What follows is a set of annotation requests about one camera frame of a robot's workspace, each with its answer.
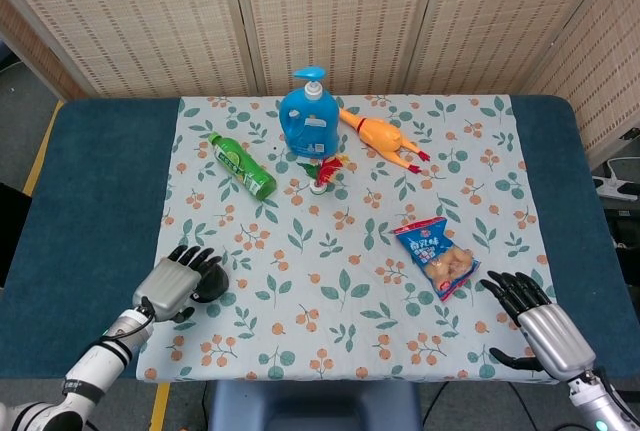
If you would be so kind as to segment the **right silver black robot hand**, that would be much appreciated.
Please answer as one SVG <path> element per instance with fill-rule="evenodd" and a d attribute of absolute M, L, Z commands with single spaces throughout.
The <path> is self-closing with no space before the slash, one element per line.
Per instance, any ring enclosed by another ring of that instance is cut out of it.
<path fill-rule="evenodd" d="M 564 309 L 533 278 L 520 272 L 490 271 L 480 283 L 497 299 L 533 352 L 531 357 L 515 358 L 490 348 L 490 355 L 499 363 L 514 370 L 546 372 L 560 382 L 594 369 L 594 350 Z"/>

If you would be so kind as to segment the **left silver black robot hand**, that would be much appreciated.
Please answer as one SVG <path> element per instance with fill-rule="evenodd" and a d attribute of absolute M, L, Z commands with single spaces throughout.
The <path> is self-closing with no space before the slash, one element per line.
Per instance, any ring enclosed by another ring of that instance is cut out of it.
<path fill-rule="evenodd" d="M 191 301 L 212 303 L 228 290 L 229 278 L 221 261 L 213 248 L 178 245 L 134 291 L 133 307 L 156 322 L 186 321 L 194 313 Z"/>

